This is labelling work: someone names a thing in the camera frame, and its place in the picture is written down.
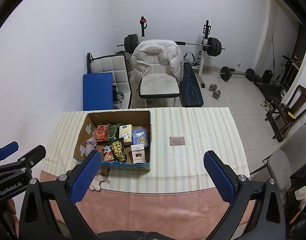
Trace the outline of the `pink sock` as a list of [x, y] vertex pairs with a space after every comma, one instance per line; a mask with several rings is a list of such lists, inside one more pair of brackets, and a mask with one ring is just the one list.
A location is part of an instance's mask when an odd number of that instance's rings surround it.
[[96, 139], [90, 138], [90, 139], [87, 140], [86, 147], [85, 147], [85, 156], [86, 157], [90, 154], [90, 152], [92, 150], [94, 150], [96, 148], [96, 145], [97, 145]]

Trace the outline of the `red floral wipes pack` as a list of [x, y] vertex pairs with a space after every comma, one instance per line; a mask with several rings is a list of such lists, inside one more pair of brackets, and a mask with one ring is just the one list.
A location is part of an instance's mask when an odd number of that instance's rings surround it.
[[104, 142], [109, 139], [110, 123], [99, 123], [93, 131], [93, 138], [96, 142]]

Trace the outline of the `red cartoon snack pack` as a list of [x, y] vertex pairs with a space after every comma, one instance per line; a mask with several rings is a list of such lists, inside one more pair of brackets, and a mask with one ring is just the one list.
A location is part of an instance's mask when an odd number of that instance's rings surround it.
[[106, 145], [101, 150], [101, 155], [103, 157], [103, 161], [107, 161], [112, 163], [114, 161], [114, 153], [112, 151], [111, 145]]

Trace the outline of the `green wet wipes pack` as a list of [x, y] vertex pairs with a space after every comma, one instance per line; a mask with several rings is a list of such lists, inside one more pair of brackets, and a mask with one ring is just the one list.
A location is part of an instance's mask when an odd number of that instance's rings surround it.
[[122, 123], [110, 124], [108, 131], [108, 141], [116, 140], [119, 138], [119, 127], [122, 126]]

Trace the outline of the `yellow tissue pack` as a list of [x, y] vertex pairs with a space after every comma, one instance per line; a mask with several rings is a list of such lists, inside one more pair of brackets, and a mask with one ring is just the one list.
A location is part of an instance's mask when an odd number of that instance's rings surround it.
[[132, 124], [120, 126], [119, 137], [124, 139], [124, 145], [132, 145]]

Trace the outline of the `blue tissue pack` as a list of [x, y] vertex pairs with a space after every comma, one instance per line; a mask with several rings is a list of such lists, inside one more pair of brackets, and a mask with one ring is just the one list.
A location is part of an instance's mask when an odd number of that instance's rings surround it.
[[134, 145], [143, 144], [144, 148], [149, 147], [149, 134], [146, 128], [136, 128], [132, 130], [132, 143]]

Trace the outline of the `grey folding chair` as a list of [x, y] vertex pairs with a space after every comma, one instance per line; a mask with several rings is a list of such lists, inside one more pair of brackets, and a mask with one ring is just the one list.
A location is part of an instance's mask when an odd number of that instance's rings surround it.
[[280, 191], [291, 187], [291, 176], [306, 165], [306, 125], [301, 126], [273, 154], [263, 160], [264, 165], [251, 172], [267, 168]]

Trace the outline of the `white plush toy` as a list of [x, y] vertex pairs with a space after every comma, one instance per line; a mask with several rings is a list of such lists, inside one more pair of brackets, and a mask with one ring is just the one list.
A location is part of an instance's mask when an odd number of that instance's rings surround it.
[[99, 171], [96, 176], [93, 178], [92, 183], [89, 186], [89, 189], [91, 191], [100, 191], [102, 184], [109, 184], [109, 168], [102, 168], [101, 171]]

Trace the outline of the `black shoe shine wipes pack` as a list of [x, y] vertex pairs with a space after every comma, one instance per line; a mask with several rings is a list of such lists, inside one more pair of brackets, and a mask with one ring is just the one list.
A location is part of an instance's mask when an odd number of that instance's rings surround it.
[[119, 138], [111, 142], [112, 151], [114, 153], [114, 161], [125, 163], [127, 156], [124, 154], [124, 139]]

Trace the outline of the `blue foam mat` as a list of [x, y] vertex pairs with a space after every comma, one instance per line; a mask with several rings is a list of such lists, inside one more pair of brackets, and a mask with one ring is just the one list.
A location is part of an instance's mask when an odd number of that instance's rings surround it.
[[94, 73], [83, 76], [83, 110], [113, 109], [112, 73]]

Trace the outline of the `dark wooden chair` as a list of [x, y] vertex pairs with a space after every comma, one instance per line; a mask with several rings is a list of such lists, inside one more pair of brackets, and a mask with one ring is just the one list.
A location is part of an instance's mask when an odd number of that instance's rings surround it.
[[306, 88], [298, 85], [287, 104], [273, 102], [272, 109], [267, 112], [268, 121], [274, 132], [272, 139], [282, 142], [285, 133], [306, 114]]

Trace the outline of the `red white tissue box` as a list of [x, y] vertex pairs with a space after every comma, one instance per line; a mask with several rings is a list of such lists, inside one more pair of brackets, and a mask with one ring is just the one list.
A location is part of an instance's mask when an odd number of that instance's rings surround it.
[[132, 162], [134, 164], [146, 163], [144, 144], [131, 145], [131, 153], [132, 153]]

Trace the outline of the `small brown card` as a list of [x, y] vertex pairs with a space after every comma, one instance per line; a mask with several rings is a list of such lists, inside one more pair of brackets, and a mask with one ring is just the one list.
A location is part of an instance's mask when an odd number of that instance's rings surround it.
[[184, 146], [185, 138], [184, 137], [169, 137], [170, 146]]

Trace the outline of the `cardboard box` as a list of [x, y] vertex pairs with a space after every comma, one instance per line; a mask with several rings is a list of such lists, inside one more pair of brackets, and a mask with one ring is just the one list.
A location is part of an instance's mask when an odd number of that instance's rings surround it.
[[91, 112], [78, 129], [73, 158], [83, 161], [92, 150], [102, 168], [150, 171], [151, 113], [139, 111]]

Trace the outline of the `white quilted chair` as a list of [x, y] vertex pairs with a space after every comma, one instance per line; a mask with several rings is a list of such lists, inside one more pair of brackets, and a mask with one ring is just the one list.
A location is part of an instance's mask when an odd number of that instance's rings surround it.
[[122, 109], [131, 108], [132, 89], [126, 68], [126, 57], [123, 54], [93, 57], [89, 52], [86, 55], [87, 74], [112, 73], [112, 84], [117, 92], [124, 94]]

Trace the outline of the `chrome dumbbell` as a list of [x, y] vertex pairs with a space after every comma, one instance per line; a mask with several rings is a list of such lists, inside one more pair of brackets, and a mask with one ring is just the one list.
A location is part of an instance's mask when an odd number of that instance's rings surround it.
[[217, 88], [218, 88], [217, 84], [211, 83], [208, 90], [214, 92], [217, 90]]
[[215, 98], [216, 100], [219, 100], [220, 96], [221, 96], [221, 91], [220, 90], [217, 89], [217, 90], [213, 91], [213, 94], [212, 94], [213, 98]]

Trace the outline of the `black blue weight bench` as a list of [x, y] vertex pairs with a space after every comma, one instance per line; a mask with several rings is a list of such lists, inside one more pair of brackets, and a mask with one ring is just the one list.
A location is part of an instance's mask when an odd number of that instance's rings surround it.
[[195, 56], [193, 53], [188, 52], [184, 55], [183, 59], [189, 54], [192, 56], [193, 61], [184, 62], [183, 79], [180, 82], [181, 104], [182, 107], [202, 107], [204, 102], [201, 89], [192, 68], [192, 65], [195, 64]]

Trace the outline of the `white cushioned chair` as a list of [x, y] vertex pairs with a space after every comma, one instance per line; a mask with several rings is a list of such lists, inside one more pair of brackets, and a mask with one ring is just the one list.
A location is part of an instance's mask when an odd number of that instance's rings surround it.
[[180, 82], [171, 74], [147, 74], [136, 90], [142, 99], [175, 99], [180, 96]]

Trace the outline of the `floor barbell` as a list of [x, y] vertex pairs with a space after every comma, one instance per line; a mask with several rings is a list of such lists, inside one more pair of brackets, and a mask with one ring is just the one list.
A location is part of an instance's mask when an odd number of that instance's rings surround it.
[[244, 73], [238, 73], [238, 72], [235, 71], [234, 68], [229, 68], [229, 67], [223, 66], [220, 69], [219, 74], [220, 74], [221, 79], [225, 82], [228, 82], [231, 79], [232, 76], [236, 76], [236, 75], [243, 76], [246, 79], [248, 79], [248, 81], [251, 81], [251, 82], [256, 77], [255, 71], [252, 68], [248, 68], [246, 70], [246, 72], [244, 72]]

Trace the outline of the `white puffer jacket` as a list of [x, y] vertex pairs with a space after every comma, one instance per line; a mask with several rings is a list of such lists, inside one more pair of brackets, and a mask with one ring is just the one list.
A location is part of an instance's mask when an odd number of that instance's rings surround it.
[[183, 79], [183, 55], [179, 46], [172, 40], [141, 42], [133, 52], [130, 62], [137, 89], [147, 74], [171, 74], [177, 82]]

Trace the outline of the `loaded barbell on rack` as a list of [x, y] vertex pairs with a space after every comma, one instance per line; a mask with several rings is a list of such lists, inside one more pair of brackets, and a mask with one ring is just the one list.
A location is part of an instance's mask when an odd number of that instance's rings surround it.
[[[207, 44], [189, 43], [182, 41], [175, 41], [175, 43], [179, 46], [186, 46], [186, 45], [199, 46], [202, 48], [203, 51], [207, 53], [207, 55], [213, 57], [219, 56], [221, 52], [224, 50], [221, 42], [217, 38], [213, 37], [207, 39]], [[127, 53], [132, 54], [139, 44], [140, 42], [138, 40], [137, 34], [129, 34], [128, 36], [124, 37], [124, 43], [119, 44], [117, 46], [124, 47]]]

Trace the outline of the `white squat rack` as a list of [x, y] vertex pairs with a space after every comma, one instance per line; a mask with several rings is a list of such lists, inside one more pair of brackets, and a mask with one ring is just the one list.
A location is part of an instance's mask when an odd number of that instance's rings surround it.
[[194, 74], [201, 88], [206, 87], [202, 79], [202, 71], [203, 71], [204, 62], [205, 62], [205, 56], [207, 53], [207, 47], [208, 47], [207, 42], [208, 42], [210, 30], [211, 30], [211, 26], [209, 25], [209, 20], [206, 20], [206, 23], [203, 26], [201, 43], [189, 43], [189, 42], [182, 42], [182, 41], [175, 42], [179, 46], [192, 45], [192, 46], [200, 47], [199, 53], [197, 55], [197, 60], [194, 59], [194, 54], [192, 54], [193, 63], [191, 63], [191, 67], [194, 71]]

